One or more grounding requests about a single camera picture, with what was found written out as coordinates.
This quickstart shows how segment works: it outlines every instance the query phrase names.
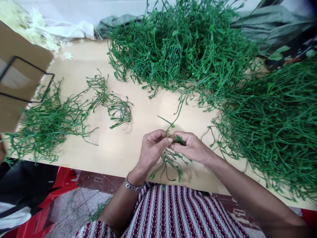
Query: forearm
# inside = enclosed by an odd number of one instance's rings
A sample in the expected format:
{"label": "forearm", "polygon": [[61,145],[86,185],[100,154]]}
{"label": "forearm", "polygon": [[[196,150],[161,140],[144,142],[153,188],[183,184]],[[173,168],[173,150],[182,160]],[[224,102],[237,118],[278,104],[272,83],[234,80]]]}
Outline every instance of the forearm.
{"label": "forearm", "polygon": [[[147,170],[135,167],[128,175],[128,181],[135,186],[141,186],[146,179]],[[122,235],[129,226],[140,191],[132,191],[123,183],[113,195],[99,220],[105,222],[115,233]]]}
{"label": "forearm", "polygon": [[211,158],[207,166],[261,227],[306,225],[281,200],[219,156]]}

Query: pile of green stems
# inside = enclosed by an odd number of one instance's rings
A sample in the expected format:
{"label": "pile of green stems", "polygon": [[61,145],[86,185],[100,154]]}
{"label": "pile of green stems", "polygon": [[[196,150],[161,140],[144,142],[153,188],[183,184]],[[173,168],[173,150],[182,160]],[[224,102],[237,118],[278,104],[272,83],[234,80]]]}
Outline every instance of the pile of green stems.
{"label": "pile of green stems", "polygon": [[200,106],[212,110],[226,90],[247,80],[254,69],[257,44],[240,29],[231,29],[236,9],[229,0],[163,1],[146,11],[141,23],[118,26],[109,36],[110,64],[115,77],[131,77],[155,96],[159,88],[189,97],[198,92]]}
{"label": "pile of green stems", "polygon": [[[17,132],[5,134],[5,140],[10,144],[5,161],[11,164],[12,160],[9,158],[22,159],[30,153],[31,161],[57,161],[58,155],[54,150],[65,142],[68,135],[82,136],[88,142],[86,138],[97,128],[89,130],[90,126],[84,125],[84,121],[89,112],[99,105],[108,108],[111,120],[118,120],[111,129],[131,121],[129,105],[132,104],[128,100],[121,100],[113,92],[107,94],[106,80],[101,73],[87,78],[87,84],[87,89],[75,96],[71,95],[65,101],[59,98],[61,81],[53,82],[45,95],[40,90],[37,98],[44,96],[43,102],[25,110]],[[82,97],[89,89],[95,90],[95,97],[82,102]]]}
{"label": "pile of green stems", "polygon": [[317,201],[316,57],[255,75],[226,92],[222,110],[212,121],[222,153],[247,158],[282,196]]}

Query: hand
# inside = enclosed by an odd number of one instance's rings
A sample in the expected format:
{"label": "hand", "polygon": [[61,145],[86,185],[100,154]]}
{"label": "hand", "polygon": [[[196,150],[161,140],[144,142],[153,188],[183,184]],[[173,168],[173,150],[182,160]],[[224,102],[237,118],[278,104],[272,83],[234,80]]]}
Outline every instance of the hand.
{"label": "hand", "polygon": [[163,151],[173,142],[172,138],[165,137],[165,133],[164,130],[156,130],[143,136],[140,158],[136,167],[149,172],[156,165]]}
{"label": "hand", "polygon": [[175,132],[174,135],[178,135],[186,143],[185,145],[180,145],[178,143],[173,143],[169,146],[173,151],[181,153],[190,159],[204,164],[209,165],[213,158],[218,156],[207,147],[197,136],[189,132]]}

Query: cardboard box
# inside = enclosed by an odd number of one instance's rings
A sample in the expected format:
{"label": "cardboard box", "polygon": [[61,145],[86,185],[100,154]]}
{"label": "cardboard box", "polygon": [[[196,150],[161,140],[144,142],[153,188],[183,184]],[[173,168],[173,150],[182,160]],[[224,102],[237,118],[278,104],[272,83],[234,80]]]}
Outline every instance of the cardboard box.
{"label": "cardboard box", "polygon": [[7,65],[14,60],[0,80],[0,133],[5,133],[15,131],[28,101],[32,100],[44,71],[53,59],[53,54],[33,45],[1,21],[0,35],[0,75],[3,75]]}

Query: wrist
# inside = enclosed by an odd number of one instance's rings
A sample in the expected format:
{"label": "wrist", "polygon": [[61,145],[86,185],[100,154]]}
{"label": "wrist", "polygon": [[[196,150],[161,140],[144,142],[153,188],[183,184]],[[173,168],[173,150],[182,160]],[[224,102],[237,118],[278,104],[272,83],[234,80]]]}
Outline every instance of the wrist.
{"label": "wrist", "polygon": [[128,181],[131,185],[141,186],[142,184],[144,184],[147,175],[148,170],[135,166],[128,175]]}

